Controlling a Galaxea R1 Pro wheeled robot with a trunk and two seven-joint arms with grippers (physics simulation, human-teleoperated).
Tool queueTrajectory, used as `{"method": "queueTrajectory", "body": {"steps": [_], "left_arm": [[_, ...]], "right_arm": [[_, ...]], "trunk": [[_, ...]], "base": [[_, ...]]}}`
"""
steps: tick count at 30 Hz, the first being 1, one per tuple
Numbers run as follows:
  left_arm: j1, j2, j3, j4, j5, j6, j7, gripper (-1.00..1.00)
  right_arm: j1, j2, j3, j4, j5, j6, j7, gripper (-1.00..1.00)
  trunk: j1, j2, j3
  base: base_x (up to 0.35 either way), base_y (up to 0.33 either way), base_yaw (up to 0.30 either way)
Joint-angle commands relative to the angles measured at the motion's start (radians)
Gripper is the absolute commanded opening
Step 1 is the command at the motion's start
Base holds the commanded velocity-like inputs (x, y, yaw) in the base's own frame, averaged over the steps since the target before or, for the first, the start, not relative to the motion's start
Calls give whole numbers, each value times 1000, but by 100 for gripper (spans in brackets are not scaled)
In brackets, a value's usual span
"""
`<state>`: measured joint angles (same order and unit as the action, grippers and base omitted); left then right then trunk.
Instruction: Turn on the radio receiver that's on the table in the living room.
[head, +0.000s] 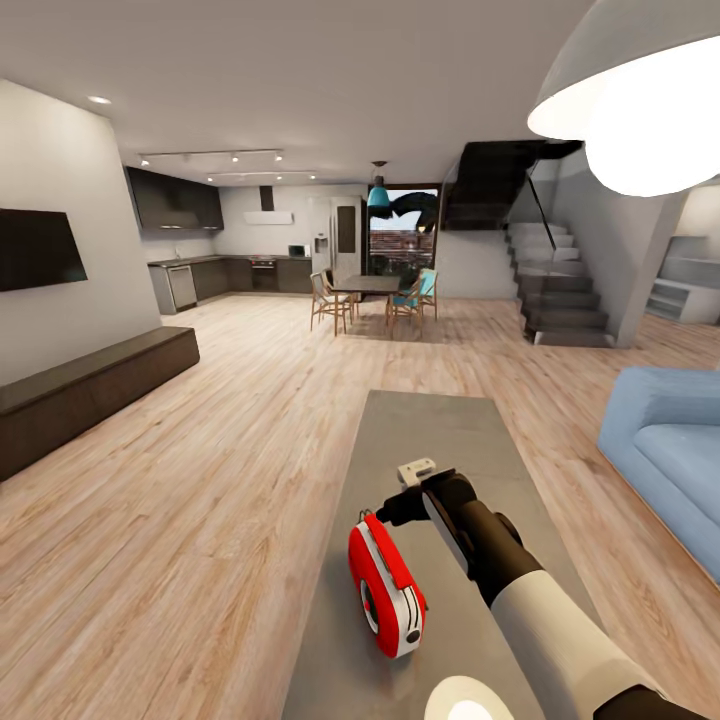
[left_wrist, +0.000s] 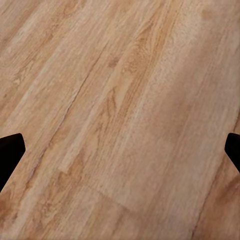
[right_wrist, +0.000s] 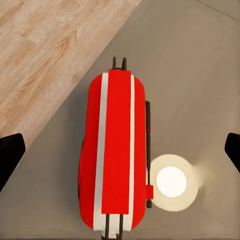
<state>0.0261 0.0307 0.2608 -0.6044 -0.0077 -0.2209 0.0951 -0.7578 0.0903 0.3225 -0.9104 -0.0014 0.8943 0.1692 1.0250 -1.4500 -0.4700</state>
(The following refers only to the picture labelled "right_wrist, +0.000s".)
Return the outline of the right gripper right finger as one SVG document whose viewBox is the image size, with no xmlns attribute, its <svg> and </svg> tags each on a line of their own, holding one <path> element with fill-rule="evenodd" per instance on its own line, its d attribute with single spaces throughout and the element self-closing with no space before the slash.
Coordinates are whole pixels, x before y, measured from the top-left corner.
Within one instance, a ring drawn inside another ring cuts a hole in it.
<svg viewBox="0 0 240 240">
<path fill-rule="evenodd" d="M 229 133 L 224 150 L 240 172 L 240 134 Z"/>
</svg>

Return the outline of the radio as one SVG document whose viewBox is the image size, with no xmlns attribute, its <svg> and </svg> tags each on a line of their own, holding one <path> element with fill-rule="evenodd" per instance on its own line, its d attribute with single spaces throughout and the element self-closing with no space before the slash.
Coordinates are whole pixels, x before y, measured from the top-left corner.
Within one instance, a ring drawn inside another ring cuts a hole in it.
<svg viewBox="0 0 240 240">
<path fill-rule="evenodd" d="M 122 68 L 96 77 L 88 92 L 85 138 L 78 167 L 80 215 L 101 231 L 102 240 L 122 240 L 151 209 L 154 185 L 151 170 L 151 104 L 143 83 Z M 145 146 L 147 132 L 147 174 Z"/>
</svg>

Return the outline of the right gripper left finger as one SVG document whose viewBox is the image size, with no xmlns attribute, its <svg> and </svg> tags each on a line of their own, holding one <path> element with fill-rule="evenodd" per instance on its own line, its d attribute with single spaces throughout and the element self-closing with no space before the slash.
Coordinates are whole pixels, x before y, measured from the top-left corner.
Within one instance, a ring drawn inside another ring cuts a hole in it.
<svg viewBox="0 0 240 240">
<path fill-rule="evenodd" d="M 21 133 L 0 138 L 0 192 L 26 152 Z"/>
</svg>

